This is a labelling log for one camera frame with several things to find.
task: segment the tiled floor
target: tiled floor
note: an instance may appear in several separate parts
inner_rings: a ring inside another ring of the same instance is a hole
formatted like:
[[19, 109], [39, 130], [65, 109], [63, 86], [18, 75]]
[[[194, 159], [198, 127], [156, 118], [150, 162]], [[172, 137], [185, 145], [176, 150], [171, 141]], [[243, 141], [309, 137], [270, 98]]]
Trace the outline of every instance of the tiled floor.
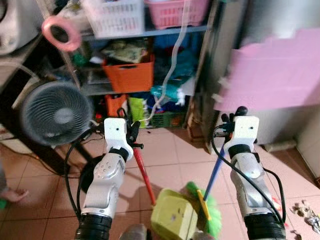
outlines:
[[[216, 157], [203, 150], [201, 143], [191, 144], [185, 130], [154, 129], [140, 131], [139, 143], [144, 143], [141, 151], [146, 170], [156, 194], [162, 188], [180, 191], [188, 181], [205, 188]], [[105, 152], [104, 140], [91, 141], [85, 145], [94, 156]], [[68, 146], [60, 151], [65, 152]], [[0, 145], [3, 165], [8, 185], [14, 189], [24, 188], [30, 195], [18, 204], [9, 204], [0, 210], [1, 240], [71, 240], [78, 226], [70, 205], [65, 182], [45, 170], [35, 159], [17, 155]], [[306, 199], [311, 207], [320, 213], [320, 190], [313, 184], [296, 150], [269, 154], [256, 146], [264, 167], [276, 172], [282, 180], [286, 196], [287, 239], [295, 239], [290, 233], [297, 230], [303, 240], [320, 239], [302, 217], [294, 215], [290, 208], [294, 203]], [[74, 152], [71, 162], [83, 166], [84, 160]], [[126, 165], [124, 183], [120, 189], [116, 216], [112, 224], [111, 240], [118, 239], [127, 226], [144, 223], [150, 228], [151, 202], [135, 159]], [[246, 227], [237, 203], [236, 189], [231, 182], [228, 166], [223, 165], [211, 195], [216, 199], [222, 213], [220, 240], [246, 240]], [[279, 198], [277, 181], [272, 175], [265, 178], [271, 194]], [[77, 179], [70, 179], [73, 193]], [[160, 239], [153, 233], [154, 239]]]

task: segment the black fan grille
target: black fan grille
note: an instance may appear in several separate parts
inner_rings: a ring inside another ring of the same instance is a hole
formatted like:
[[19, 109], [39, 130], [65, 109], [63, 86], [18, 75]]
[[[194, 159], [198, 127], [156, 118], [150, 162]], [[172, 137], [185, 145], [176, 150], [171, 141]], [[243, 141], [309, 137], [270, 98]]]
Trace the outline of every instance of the black fan grille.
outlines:
[[22, 126], [34, 141], [62, 145], [77, 139], [89, 125], [89, 100], [72, 84], [44, 84], [28, 95], [21, 112]]

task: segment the broom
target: broom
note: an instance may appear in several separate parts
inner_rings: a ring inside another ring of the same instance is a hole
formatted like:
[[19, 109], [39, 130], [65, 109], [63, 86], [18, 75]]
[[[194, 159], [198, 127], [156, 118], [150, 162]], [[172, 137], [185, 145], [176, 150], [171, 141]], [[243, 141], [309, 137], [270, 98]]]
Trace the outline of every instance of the broom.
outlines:
[[222, 223], [221, 213], [218, 209], [216, 209], [216, 200], [212, 196], [208, 196], [207, 201], [204, 201], [205, 191], [199, 189], [193, 181], [188, 182], [186, 188], [189, 193], [191, 193], [195, 198], [198, 198], [200, 201], [206, 218], [204, 231], [210, 234], [212, 237], [217, 238], [221, 231]]

